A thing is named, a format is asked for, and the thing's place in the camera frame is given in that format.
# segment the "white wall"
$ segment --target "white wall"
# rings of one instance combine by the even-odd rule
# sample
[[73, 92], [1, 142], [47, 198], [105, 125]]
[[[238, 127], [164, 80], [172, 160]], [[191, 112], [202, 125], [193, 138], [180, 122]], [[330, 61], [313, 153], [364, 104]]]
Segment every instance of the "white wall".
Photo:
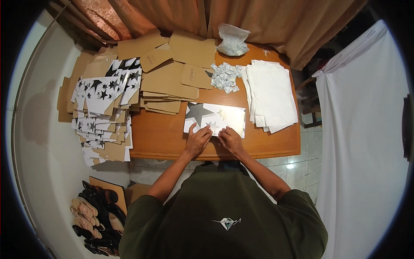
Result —
[[[13, 107], [22, 68], [51, 21], [52, 17], [43, 13], [26, 39], [15, 66], [8, 110]], [[59, 259], [98, 257], [83, 247], [83, 238], [72, 229], [70, 200], [82, 191], [82, 180], [88, 181], [91, 175], [126, 186], [129, 178], [123, 162], [87, 167], [70, 124], [58, 122], [59, 87], [63, 77], [72, 74], [79, 54], [73, 40], [53, 25], [28, 70], [16, 113], [14, 140], [22, 193], [37, 235]]]

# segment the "plastic bag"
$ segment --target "plastic bag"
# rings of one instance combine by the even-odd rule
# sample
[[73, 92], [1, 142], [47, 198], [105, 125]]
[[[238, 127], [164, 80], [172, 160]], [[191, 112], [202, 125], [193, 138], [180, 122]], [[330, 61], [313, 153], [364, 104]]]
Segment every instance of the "plastic bag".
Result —
[[228, 56], [241, 56], [249, 48], [244, 41], [249, 36], [250, 31], [240, 29], [236, 26], [222, 23], [219, 25], [219, 36], [223, 39], [217, 50]]

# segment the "curtain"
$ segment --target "curtain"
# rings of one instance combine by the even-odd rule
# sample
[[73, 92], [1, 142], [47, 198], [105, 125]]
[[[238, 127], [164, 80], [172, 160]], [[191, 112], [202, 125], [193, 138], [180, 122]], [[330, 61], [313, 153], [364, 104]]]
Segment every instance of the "curtain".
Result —
[[158, 27], [219, 39], [218, 25], [251, 31], [247, 42], [269, 44], [301, 70], [367, 0], [54, 0], [82, 30], [104, 42], [132, 39]]
[[399, 208], [407, 180], [404, 63], [380, 20], [312, 77], [323, 117], [316, 208], [329, 238], [322, 259], [369, 258]]

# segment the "tiled floor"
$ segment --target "tiled floor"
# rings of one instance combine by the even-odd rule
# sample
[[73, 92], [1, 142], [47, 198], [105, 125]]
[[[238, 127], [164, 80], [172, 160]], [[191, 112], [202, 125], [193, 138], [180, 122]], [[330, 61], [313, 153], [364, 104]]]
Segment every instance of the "tiled floor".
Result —
[[[309, 123], [312, 117], [302, 115], [303, 123]], [[301, 154], [288, 157], [275, 157], [259, 159], [260, 163], [281, 177], [292, 189], [299, 189], [309, 193], [313, 203], [316, 204], [319, 178], [322, 166], [322, 127], [305, 129], [301, 126]], [[130, 180], [143, 184], [153, 184], [155, 180], [173, 161], [161, 161], [151, 159], [135, 159]], [[170, 197], [181, 187], [181, 184], [194, 171], [197, 165], [203, 161], [190, 161], [178, 180]], [[274, 199], [258, 184], [258, 186], [274, 202]]]

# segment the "dark green t-shirt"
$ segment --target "dark green t-shirt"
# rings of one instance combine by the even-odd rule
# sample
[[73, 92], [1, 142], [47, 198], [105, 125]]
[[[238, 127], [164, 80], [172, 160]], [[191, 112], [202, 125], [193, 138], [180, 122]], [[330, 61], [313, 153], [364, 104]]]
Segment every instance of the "dark green t-shirt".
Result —
[[305, 192], [273, 204], [240, 171], [198, 166], [164, 206], [144, 195], [128, 207], [119, 252], [137, 258], [320, 258], [327, 232]]

